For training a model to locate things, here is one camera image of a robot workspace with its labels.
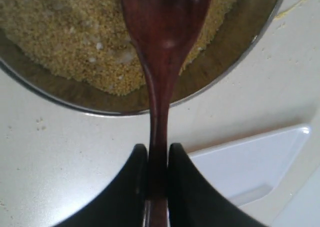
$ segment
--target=stainless steel bowl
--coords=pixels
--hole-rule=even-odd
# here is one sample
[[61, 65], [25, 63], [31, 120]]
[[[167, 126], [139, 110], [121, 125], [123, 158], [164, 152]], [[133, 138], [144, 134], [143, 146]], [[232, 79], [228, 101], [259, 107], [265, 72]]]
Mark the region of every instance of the stainless steel bowl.
[[[211, 88], [240, 62], [264, 34], [282, 0], [238, 0], [213, 42], [182, 73], [172, 104], [177, 105]], [[0, 67], [14, 80], [55, 104], [91, 114], [139, 115], [148, 112], [144, 86], [126, 96], [115, 96], [86, 83], [54, 76], [34, 64], [0, 31]]]

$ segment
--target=white tray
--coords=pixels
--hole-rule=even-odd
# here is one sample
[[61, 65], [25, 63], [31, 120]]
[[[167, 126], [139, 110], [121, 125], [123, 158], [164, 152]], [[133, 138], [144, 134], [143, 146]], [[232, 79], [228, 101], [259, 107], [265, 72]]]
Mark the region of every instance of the white tray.
[[189, 154], [191, 160], [223, 196], [236, 206], [261, 199], [285, 176], [311, 134], [296, 125]]

